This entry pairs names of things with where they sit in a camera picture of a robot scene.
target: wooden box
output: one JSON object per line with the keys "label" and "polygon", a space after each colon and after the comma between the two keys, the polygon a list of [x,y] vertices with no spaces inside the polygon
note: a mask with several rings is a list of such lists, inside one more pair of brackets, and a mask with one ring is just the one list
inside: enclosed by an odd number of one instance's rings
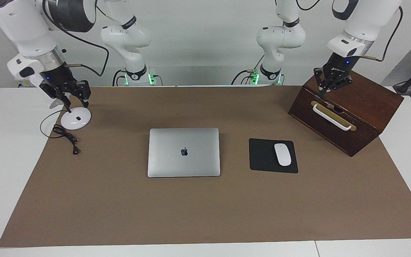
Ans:
{"label": "wooden box", "polygon": [[349,156],[385,129],[403,97],[351,72],[353,83],[318,99],[315,77],[296,97],[289,114]]}

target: laptop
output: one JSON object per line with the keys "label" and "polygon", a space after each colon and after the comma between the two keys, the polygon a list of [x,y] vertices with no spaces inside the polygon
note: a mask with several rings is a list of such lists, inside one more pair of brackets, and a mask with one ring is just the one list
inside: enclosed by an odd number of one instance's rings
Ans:
{"label": "laptop", "polygon": [[148,177],[215,177],[220,175],[218,129],[152,128]]}

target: brown paper mat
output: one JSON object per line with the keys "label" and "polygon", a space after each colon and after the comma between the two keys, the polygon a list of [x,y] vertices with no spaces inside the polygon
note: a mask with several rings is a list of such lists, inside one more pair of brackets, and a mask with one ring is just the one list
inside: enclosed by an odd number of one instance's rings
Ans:
{"label": "brown paper mat", "polygon": [[[350,158],[287,112],[300,87],[93,88],[50,140],[0,247],[411,238],[411,192],[380,139]],[[147,177],[153,127],[218,127],[222,175]],[[252,171],[248,139],[292,140],[298,174]]]}

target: white handle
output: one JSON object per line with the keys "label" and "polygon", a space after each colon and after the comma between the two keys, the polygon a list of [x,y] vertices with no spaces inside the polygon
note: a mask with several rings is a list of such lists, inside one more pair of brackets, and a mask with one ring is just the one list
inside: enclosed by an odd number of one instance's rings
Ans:
{"label": "white handle", "polygon": [[330,121],[332,124],[336,125],[337,127],[339,127],[341,130],[344,131],[348,131],[351,129],[351,125],[349,127],[345,127],[344,125],[340,124],[339,122],[337,122],[335,119],[329,117],[328,115],[324,114],[323,112],[321,112],[319,109],[316,108],[318,104],[315,104],[313,106],[313,111],[316,112],[318,115],[320,115],[321,117],[327,119],[328,121]]}

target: black mouse pad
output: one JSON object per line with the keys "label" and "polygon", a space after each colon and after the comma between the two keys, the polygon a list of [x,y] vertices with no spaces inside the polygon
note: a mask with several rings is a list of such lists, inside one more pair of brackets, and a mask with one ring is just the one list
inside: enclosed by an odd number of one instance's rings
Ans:
{"label": "black mouse pad", "polygon": [[[288,147],[291,155],[290,165],[281,166],[279,164],[274,148],[276,143],[284,143]],[[253,171],[298,172],[296,153],[292,141],[250,138],[248,140],[248,146],[250,153],[250,169]]]}

